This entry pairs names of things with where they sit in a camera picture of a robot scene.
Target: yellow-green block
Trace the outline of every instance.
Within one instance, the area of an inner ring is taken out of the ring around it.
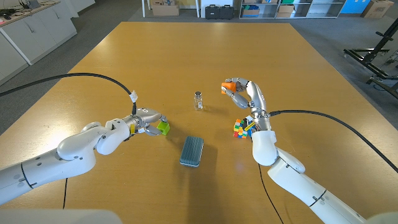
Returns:
[[[161,130],[163,135],[167,135],[170,130],[170,125],[166,122],[161,121],[157,126],[157,129]]]

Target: white cabinet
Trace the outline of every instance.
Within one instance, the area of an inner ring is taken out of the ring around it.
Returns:
[[[32,64],[56,48],[57,43],[36,14],[2,29]]]
[[[6,35],[15,43],[29,61],[35,60],[42,53],[43,49],[32,36],[32,30],[26,25],[23,19],[8,24],[1,28]]]
[[[26,61],[12,47],[6,38],[0,34],[0,84],[27,67]]]
[[[37,16],[57,44],[62,44],[67,37],[76,33],[75,26],[68,18],[68,9],[61,4],[37,13]]]
[[[25,17],[23,20],[28,26],[32,37],[36,40],[44,52],[56,46],[57,43],[55,43],[55,40],[50,35],[50,32],[46,29],[43,22],[36,14]]]
[[[71,16],[67,5],[61,2],[0,27],[0,33],[13,51],[20,55],[19,58],[32,65],[76,34]],[[9,72],[0,68],[0,72],[7,77]]]

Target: wooden table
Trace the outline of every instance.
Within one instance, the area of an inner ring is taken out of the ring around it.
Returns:
[[[250,140],[233,137],[235,120],[249,110],[220,94],[230,77],[256,82],[269,111],[315,110],[346,121],[398,164],[397,130],[289,24],[123,22],[71,72],[100,73],[135,89],[138,107],[166,114],[171,130],[98,154],[93,170],[68,181],[66,208],[111,210],[124,223],[278,223]],[[204,111],[193,109],[195,91]],[[111,82],[65,78],[0,136],[0,166],[130,110],[127,94]],[[277,146],[362,216],[398,210],[398,174],[351,131],[310,114],[278,115],[271,124]],[[205,140],[198,168],[179,163],[187,136]],[[284,222],[320,223],[267,170],[264,181]],[[1,208],[61,208],[64,184],[41,186]]]

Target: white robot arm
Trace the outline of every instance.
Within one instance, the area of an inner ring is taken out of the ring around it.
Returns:
[[[135,115],[106,122],[105,127],[99,122],[90,123],[56,149],[1,169],[0,205],[43,184],[88,172],[96,162],[94,149],[108,155],[136,133],[161,134],[150,125],[157,120],[167,122],[164,115],[141,108]]]
[[[246,90],[251,98],[248,101],[239,93],[221,87],[237,106],[251,109],[256,124],[252,134],[253,158],[260,165],[271,166],[268,170],[270,178],[309,206],[324,223],[365,223],[366,220],[361,215],[307,177],[299,160],[275,146],[275,132],[271,131],[266,102],[257,84],[243,78],[229,78],[226,82],[234,82],[237,92]]]

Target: cardboard box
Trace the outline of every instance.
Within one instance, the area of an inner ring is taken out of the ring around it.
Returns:
[[[152,6],[154,16],[179,16],[180,8],[178,6]]]
[[[257,17],[259,16],[260,9],[246,10],[243,9],[242,17]]]
[[[163,5],[164,6],[175,6],[175,0],[163,0]]]
[[[278,18],[290,18],[292,12],[294,11],[294,5],[280,5],[278,9]]]
[[[163,0],[152,0],[153,6],[163,6]]]
[[[392,1],[371,0],[362,12],[363,18],[382,18],[387,10],[393,5]]]
[[[274,4],[277,4],[278,3],[278,0],[262,0],[262,2],[261,3],[274,3]]]

